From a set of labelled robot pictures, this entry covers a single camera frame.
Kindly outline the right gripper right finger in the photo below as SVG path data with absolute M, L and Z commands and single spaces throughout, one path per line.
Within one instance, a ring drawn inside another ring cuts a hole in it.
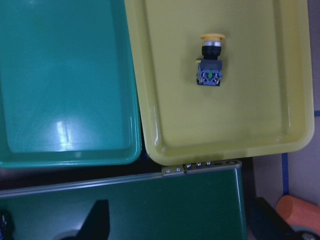
M 250 205 L 250 227 L 257 240 L 318 240 L 320 236 L 308 230 L 293 230 L 262 197 Z

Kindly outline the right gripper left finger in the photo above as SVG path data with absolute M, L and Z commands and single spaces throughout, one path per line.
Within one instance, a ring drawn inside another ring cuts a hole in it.
M 80 230 L 74 236 L 62 240 L 107 240 L 110 235 L 110 211 L 108 200 L 97 200 L 92 206 Z

